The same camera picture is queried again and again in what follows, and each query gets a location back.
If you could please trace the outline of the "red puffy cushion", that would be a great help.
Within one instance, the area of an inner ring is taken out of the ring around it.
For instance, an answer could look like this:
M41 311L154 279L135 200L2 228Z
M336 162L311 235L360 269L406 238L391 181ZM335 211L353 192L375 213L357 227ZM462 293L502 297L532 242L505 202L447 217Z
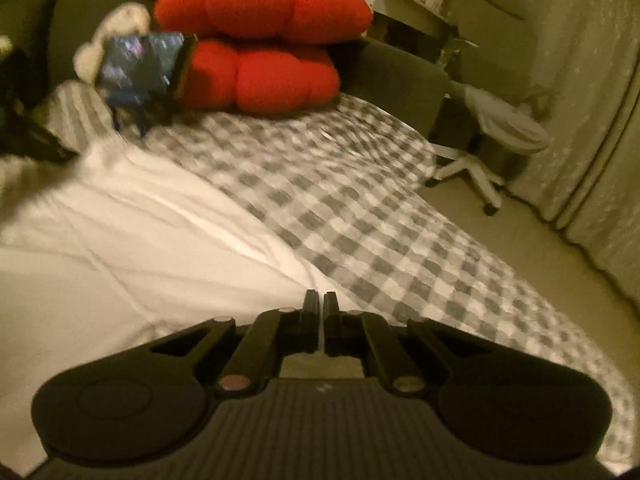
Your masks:
M311 46L354 40L373 18L364 0L156 0L153 16L165 32Z
M322 47L198 43L178 103L187 110L280 115L331 102L341 81Z

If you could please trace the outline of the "lower red puffy cushion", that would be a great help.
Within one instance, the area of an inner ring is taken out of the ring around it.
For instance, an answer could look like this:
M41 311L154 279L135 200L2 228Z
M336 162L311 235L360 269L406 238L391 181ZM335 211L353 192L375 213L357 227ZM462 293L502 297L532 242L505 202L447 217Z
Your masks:
M341 81L322 47L198 43L178 103L187 110L280 115L331 102Z

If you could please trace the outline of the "grey white checkered bedspread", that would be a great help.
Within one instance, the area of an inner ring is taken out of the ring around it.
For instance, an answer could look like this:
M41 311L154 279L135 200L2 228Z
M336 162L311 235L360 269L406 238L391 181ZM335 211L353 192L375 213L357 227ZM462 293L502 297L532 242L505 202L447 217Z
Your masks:
M598 456L627 470L639 429L634 397L600 348L502 259L416 192L432 148L376 106L341 96L282 119L181 114L137 140L117 133L96 90L67 81L35 118L78 151L120 139L174 162L251 214L357 307L426 316L594 378L613 403Z

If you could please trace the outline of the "white swivel office chair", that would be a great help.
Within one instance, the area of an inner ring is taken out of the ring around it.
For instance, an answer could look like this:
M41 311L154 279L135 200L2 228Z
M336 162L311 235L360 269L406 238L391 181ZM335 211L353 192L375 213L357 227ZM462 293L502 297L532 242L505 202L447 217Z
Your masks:
M536 118L548 94L532 83L537 38L528 18L526 0L459 0L437 62L450 79L446 98L462 105L474 125L463 148L434 145L447 162L427 184L465 172L483 196L488 216L501 208L498 189L506 182L480 158L483 145L528 157L551 143Z

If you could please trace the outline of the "white knit garment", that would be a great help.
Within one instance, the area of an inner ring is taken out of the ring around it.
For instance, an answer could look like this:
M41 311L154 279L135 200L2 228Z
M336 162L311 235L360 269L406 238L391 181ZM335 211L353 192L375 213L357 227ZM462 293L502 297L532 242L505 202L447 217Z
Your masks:
M334 288L223 192L126 141L60 168L2 162L2 464L44 461L30 404L62 370Z

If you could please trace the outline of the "black phone stand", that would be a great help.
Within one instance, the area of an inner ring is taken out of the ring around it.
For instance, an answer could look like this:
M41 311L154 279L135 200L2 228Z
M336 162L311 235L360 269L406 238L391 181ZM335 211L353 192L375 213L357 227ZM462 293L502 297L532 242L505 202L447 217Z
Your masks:
M111 112L112 127L122 130L119 112L128 113L137 126L139 136L143 139L152 128L150 120L165 125L171 120L172 106L170 99L148 90L119 89L107 92L105 104Z

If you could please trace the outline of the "upper red puffy cushion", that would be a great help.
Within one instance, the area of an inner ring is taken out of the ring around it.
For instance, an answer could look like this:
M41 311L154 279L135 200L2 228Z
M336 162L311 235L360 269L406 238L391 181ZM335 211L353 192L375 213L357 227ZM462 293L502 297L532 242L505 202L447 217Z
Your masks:
M354 40L373 18L364 0L156 0L153 16L165 32L311 46Z

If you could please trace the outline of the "smartphone showing video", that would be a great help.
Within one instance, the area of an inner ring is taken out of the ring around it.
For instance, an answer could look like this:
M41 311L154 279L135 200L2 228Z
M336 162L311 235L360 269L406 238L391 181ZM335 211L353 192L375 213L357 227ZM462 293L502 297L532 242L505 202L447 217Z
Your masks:
M114 36L104 44L96 84L106 90L175 96L197 44L198 38L181 32Z

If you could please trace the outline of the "grey star pattern curtain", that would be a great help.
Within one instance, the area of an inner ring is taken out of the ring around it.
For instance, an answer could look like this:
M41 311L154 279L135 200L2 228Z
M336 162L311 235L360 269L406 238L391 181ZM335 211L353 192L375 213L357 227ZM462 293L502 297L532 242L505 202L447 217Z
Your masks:
M553 142L512 183L639 298L639 0L526 0Z

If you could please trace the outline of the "cream plush toy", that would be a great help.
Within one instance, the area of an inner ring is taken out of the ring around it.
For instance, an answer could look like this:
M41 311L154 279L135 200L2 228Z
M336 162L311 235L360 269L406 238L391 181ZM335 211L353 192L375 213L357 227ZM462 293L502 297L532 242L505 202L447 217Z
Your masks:
M76 50L73 64L77 77L86 84L94 84L108 40L132 34L145 35L150 29L151 15L142 3L126 2L111 10L100 21L91 40Z

